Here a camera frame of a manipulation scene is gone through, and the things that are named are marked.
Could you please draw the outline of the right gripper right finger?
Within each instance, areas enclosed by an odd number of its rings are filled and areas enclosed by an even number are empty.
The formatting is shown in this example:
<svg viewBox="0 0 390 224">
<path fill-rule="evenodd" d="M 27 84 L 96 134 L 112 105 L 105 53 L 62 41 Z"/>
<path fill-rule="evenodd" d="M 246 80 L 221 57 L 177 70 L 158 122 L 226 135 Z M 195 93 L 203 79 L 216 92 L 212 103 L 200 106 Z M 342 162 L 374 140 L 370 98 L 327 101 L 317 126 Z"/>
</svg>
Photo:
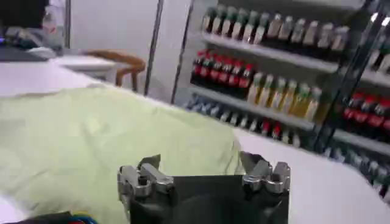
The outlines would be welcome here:
<svg viewBox="0 0 390 224">
<path fill-rule="evenodd" d="M 240 152 L 240 160 L 246 172 L 242 183 L 252 192 L 265 189 L 271 194 L 280 195 L 290 191 L 291 168 L 288 163 L 279 161 L 273 167 L 261 155 L 249 152 Z"/>
</svg>

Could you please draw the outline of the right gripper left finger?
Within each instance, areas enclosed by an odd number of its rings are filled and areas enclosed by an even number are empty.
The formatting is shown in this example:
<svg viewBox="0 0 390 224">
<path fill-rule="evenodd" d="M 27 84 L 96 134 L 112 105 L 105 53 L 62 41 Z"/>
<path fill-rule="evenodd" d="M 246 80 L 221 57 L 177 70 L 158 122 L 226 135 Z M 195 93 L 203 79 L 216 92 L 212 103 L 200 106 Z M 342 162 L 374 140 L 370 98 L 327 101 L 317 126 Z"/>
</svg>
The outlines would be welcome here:
<svg viewBox="0 0 390 224">
<path fill-rule="evenodd" d="M 136 167 L 121 166 L 117 173 L 118 199 L 125 210 L 132 201 L 162 194 L 169 201 L 174 195 L 174 178 L 159 171 L 161 154 L 141 159 Z"/>
</svg>

